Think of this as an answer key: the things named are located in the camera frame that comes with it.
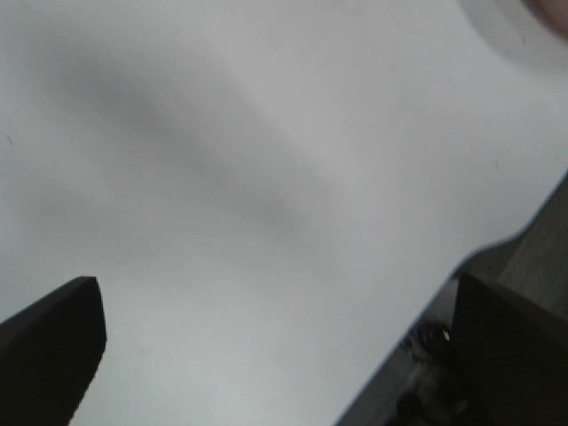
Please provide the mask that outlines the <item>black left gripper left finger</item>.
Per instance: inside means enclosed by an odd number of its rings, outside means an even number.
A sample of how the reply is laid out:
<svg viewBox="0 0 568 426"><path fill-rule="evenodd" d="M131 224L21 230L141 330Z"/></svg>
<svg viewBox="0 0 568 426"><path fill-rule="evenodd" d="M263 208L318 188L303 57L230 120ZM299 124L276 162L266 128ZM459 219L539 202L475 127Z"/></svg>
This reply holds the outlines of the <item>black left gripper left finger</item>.
<svg viewBox="0 0 568 426"><path fill-rule="evenodd" d="M77 277L2 322L1 423L68 425L106 344L94 277Z"/></svg>

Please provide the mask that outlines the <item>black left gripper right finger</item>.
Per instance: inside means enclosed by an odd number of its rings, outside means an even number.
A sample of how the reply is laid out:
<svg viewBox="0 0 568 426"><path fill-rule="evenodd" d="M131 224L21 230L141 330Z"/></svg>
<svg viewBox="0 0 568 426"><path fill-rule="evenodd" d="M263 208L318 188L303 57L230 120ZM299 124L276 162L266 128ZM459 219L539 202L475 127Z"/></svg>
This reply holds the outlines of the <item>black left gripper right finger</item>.
<svg viewBox="0 0 568 426"><path fill-rule="evenodd" d="M567 323L485 277L463 274L452 322L470 393L491 425L567 423Z"/></svg>

